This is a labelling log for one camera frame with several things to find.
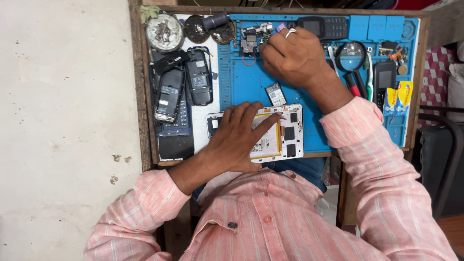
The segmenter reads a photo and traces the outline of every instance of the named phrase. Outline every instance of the shirt button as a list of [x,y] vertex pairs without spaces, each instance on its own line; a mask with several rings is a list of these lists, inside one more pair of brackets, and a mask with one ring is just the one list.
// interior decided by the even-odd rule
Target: shirt button
[[263,221],[267,223],[267,222],[271,221],[271,219],[272,219],[271,216],[267,215],[267,216],[264,217]]
[[234,222],[229,222],[229,224],[227,226],[230,227],[230,228],[238,228],[238,224],[234,223]]

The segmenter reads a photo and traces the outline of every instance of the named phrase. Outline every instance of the silver ring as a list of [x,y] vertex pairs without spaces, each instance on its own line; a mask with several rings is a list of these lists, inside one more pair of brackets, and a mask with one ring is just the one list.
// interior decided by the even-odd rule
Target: silver ring
[[296,29],[295,28],[290,28],[290,30],[285,35],[285,38],[287,38],[289,36],[289,34],[291,34],[291,33],[296,33]]

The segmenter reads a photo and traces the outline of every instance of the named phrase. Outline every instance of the smartphone battery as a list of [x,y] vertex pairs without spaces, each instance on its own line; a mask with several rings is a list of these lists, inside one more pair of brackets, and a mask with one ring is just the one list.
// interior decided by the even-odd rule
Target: smartphone battery
[[275,82],[265,89],[267,96],[269,96],[269,99],[271,100],[272,106],[281,106],[287,103],[287,99],[285,99],[284,92],[282,91],[279,82]]

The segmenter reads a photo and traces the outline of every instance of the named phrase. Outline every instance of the wooden workbench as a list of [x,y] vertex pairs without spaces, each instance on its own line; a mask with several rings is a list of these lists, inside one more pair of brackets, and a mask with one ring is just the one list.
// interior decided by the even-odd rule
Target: wooden workbench
[[[150,4],[150,0],[144,0],[145,5]],[[134,72],[135,85],[137,92],[137,107],[139,116],[140,148],[142,153],[143,170],[155,169],[155,165],[170,166],[178,164],[180,161],[158,161],[157,139],[153,125],[153,115],[150,106],[150,84],[148,75],[148,46],[145,38],[144,26],[140,22],[140,5],[142,0],[129,0],[130,21],[132,29],[132,45],[134,53]],[[159,6],[163,11],[175,14],[217,14],[224,11],[224,7],[199,7],[199,6]],[[408,119],[405,146],[406,158],[412,156],[415,134],[417,129],[417,119],[419,113],[420,90],[422,89],[422,76],[424,72],[424,60],[427,50],[429,16],[424,11],[399,11],[399,10],[363,10],[363,9],[318,9],[318,8],[259,8],[259,7],[226,7],[227,13],[261,13],[261,14],[305,14],[305,15],[402,15],[407,18],[420,18],[418,45],[416,49],[416,60],[414,66],[414,90],[411,99],[410,116]],[[306,153],[305,157],[327,157],[337,155],[336,152],[326,153]],[[355,207],[356,201],[349,186],[349,179],[345,175],[341,177],[339,207],[337,213],[337,223],[356,224]],[[173,222],[183,224],[188,227],[186,215]],[[166,238],[166,251],[173,254],[173,260],[177,260],[190,243],[188,231],[176,228],[177,225],[168,223],[169,227],[164,229]]]

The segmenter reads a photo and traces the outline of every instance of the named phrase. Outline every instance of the purple component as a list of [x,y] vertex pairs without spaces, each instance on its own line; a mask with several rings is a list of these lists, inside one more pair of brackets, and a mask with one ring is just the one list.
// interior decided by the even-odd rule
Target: purple component
[[276,27],[276,32],[280,32],[282,29],[287,28],[287,22],[282,22]]

